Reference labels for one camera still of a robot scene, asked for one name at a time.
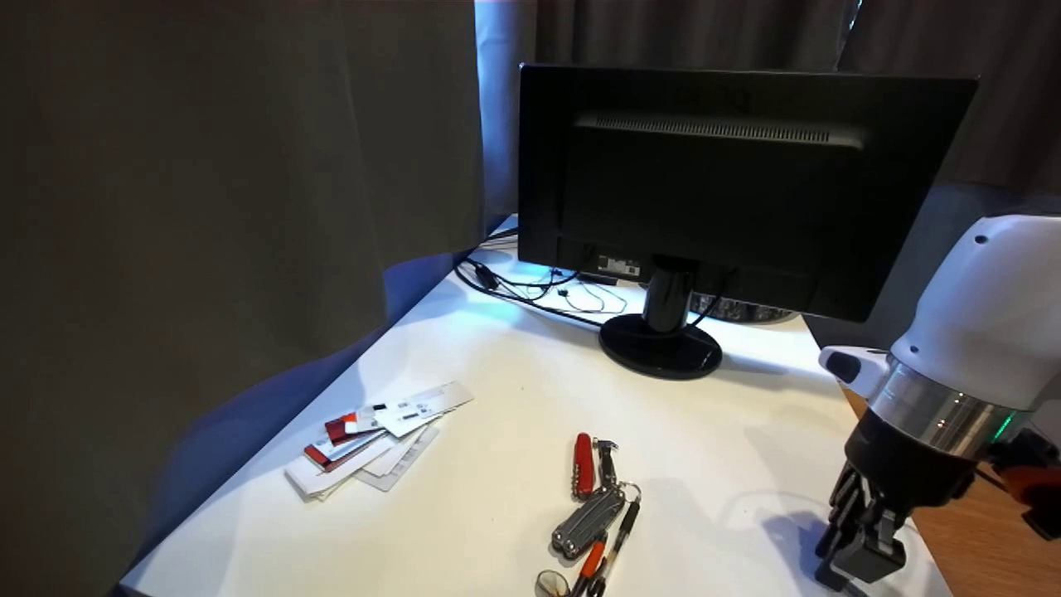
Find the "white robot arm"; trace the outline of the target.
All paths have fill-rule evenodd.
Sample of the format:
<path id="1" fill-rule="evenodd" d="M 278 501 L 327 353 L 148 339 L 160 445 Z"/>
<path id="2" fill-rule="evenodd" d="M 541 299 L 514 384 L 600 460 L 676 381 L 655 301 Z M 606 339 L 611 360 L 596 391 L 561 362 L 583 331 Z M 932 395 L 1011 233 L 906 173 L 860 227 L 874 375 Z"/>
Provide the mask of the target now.
<path id="1" fill-rule="evenodd" d="M 825 346 L 819 366 L 865 399 L 816 543 L 845 592 L 906 563 L 898 532 L 957 501 L 979 465 L 1061 375 L 1061 216 L 984 216 L 934 270 L 887 353 Z"/>

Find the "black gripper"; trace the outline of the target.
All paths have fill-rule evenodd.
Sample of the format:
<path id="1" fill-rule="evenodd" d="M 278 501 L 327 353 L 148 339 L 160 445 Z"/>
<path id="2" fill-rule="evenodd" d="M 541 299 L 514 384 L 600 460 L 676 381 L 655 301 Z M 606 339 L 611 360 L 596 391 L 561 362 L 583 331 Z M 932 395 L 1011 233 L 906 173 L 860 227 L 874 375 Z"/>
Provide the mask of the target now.
<path id="1" fill-rule="evenodd" d="M 830 496 L 825 534 L 816 543 L 816 582 L 841 592 L 874 583 L 906 563 L 898 527 L 917 508 L 957 501 L 976 465 L 942 455 L 865 413 L 845 441 L 845 468 Z"/>

